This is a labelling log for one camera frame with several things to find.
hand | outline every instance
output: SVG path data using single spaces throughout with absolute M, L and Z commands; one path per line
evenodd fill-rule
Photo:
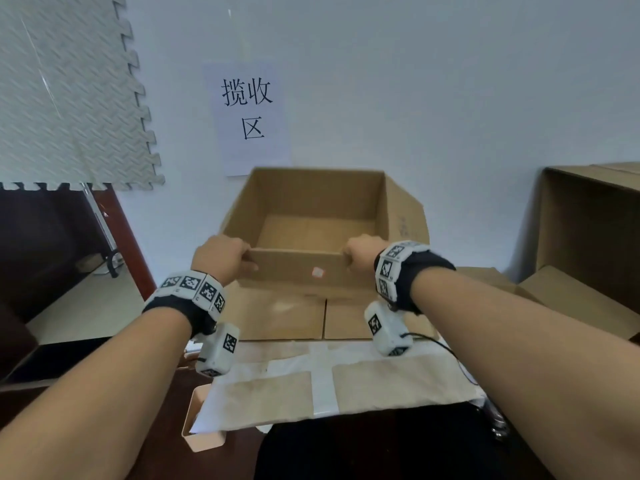
M 373 274 L 375 273 L 373 264 L 376 261 L 376 257 L 388 245 L 389 242 L 381 237 L 362 234 L 359 237 L 350 238 L 342 252 L 352 259 L 352 263 L 349 266 L 350 269 Z
M 227 286 L 240 272 L 258 270 L 256 263 L 246 259 L 245 254 L 249 249 L 251 246 L 238 237 L 212 235 L 196 249 L 191 269 L 210 274 L 222 286 Z

white paper sign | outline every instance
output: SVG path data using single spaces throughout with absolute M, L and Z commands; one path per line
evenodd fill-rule
M 204 78 L 225 175 L 290 166 L 284 90 L 267 61 L 206 63 Z

black wristband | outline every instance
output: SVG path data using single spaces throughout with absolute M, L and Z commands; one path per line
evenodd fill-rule
M 380 254 L 374 261 L 374 272 L 378 268 L 379 261 Z M 398 275 L 395 282 L 397 299 L 396 302 L 391 305 L 395 306 L 398 310 L 415 313 L 416 315 L 422 314 L 420 309 L 415 306 L 415 303 L 411 299 L 411 285 L 413 284 L 415 277 L 418 276 L 418 273 L 423 269 L 430 267 L 444 267 L 452 271 L 456 270 L 456 267 L 453 266 L 452 263 L 431 251 L 422 251 L 420 253 L 411 254 L 411 256 L 402 263 L 402 267 L 400 268 L 400 275 Z
M 210 335 L 216 329 L 216 322 L 213 321 L 213 318 L 206 310 L 197 306 L 190 299 L 179 298 L 174 295 L 153 298 L 142 310 L 142 313 L 160 307 L 173 308 L 183 314 L 191 324 L 191 338 L 194 338 L 199 333 Z

forearm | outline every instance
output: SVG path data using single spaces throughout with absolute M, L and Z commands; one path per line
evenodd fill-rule
M 638 347 L 442 268 L 412 299 L 556 477 L 640 476 Z
M 170 308 L 137 318 L 2 430 L 3 477 L 124 478 L 190 334 Z

black cable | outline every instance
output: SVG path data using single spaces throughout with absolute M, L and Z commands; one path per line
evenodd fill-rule
M 400 335 L 400 337 L 405 338 L 407 335 L 411 335 L 412 337 L 420 337 L 421 339 L 427 339 L 432 341 L 434 344 L 439 345 L 440 347 L 442 347 L 444 350 L 446 350 L 447 352 L 449 352 L 451 355 L 453 355 L 453 357 L 458 361 L 458 367 L 460 368 L 460 372 L 462 372 L 462 375 L 464 375 L 464 377 L 471 382 L 471 384 L 473 384 L 474 386 L 477 386 L 478 383 L 477 382 L 473 382 L 471 379 L 469 379 L 468 375 L 465 374 L 465 371 L 462 369 L 462 364 L 460 363 L 460 359 L 458 358 L 458 356 L 453 352 L 453 350 L 451 350 L 450 348 L 448 348 L 446 345 L 441 344 L 439 341 L 437 341 L 436 339 L 432 338 L 432 337 L 427 337 L 427 335 L 423 335 L 421 333 L 416 333 L 416 332 L 408 332 L 408 333 L 403 333 L 402 335 Z

